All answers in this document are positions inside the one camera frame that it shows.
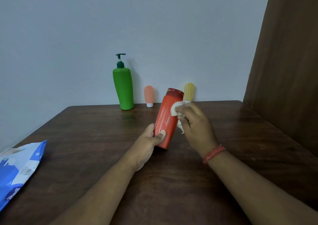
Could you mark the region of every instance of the green pump bottle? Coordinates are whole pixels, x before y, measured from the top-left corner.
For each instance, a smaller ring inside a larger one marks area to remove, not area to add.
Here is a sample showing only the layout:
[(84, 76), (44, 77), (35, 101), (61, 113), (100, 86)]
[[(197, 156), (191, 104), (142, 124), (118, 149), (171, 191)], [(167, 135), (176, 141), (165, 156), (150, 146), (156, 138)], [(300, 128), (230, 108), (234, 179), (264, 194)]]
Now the green pump bottle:
[(120, 108), (122, 110), (131, 110), (133, 108), (133, 82), (130, 70), (126, 68), (124, 63), (120, 60), (120, 55), (126, 54), (116, 54), (119, 61), (117, 62), (117, 68), (113, 70), (113, 78)]

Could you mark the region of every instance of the blue and white packet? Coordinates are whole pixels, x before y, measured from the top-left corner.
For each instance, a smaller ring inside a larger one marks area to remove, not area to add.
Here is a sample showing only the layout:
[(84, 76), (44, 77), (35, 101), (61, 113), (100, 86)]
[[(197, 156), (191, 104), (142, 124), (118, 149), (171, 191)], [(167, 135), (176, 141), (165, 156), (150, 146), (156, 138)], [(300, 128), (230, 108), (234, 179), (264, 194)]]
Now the blue and white packet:
[(46, 140), (0, 153), (0, 211), (21, 189), (38, 167)]

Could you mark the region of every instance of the red bracelet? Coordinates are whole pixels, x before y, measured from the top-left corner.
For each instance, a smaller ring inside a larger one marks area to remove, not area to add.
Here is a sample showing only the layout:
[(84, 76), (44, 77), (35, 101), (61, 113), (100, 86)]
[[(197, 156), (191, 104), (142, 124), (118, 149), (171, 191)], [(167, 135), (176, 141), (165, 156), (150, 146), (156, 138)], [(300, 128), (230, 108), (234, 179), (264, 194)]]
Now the red bracelet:
[(218, 153), (220, 153), (221, 151), (224, 151), (225, 148), (222, 145), (219, 145), (219, 147), (213, 149), (212, 151), (210, 151), (209, 153), (207, 153), (203, 159), (203, 163), (206, 164), (210, 159), (212, 159), (213, 157), (215, 157)]

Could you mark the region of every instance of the brand logo on packet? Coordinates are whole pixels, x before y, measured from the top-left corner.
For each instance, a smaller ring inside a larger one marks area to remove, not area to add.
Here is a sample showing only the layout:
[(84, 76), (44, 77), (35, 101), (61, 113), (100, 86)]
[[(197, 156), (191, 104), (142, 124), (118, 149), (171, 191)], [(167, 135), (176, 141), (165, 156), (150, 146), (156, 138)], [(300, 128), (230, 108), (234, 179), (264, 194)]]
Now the brand logo on packet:
[(21, 187), (15, 187), (13, 188), (8, 195), (6, 196), (6, 200), (11, 200), (15, 194), (17, 194), (18, 191), (20, 191)]

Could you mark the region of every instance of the green bottle body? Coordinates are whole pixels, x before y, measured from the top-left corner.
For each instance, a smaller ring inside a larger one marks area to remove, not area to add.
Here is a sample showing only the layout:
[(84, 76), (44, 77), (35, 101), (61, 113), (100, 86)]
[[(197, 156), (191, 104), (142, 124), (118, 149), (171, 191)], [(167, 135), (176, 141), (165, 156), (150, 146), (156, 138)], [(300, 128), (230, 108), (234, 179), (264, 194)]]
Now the green bottle body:
[(131, 110), (133, 108), (133, 82), (130, 70), (126, 67), (115, 68), (113, 78), (120, 108), (122, 110)]

